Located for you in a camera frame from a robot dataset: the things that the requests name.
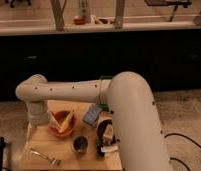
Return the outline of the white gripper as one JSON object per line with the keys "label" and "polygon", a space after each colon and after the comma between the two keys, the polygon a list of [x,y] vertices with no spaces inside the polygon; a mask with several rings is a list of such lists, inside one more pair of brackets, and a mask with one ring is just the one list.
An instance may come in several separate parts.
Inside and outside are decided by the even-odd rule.
{"label": "white gripper", "polygon": [[51,112],[46,101],[27,102],[27,112],[29,123],[33,126],[48,124]]}

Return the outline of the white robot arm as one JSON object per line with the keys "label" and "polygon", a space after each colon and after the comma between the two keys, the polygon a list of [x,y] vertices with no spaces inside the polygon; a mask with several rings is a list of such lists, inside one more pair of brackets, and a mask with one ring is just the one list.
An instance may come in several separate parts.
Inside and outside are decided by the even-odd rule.
{"label": "white robot arm", "polygon": [[82,82],[49,82],[35,74],[21,82],[15,94],[26,103],[34,127],[51,121],[49,100],[105,104],[124,171],[173,171],[153,93],[137,73],[121,72],[111,79]]}

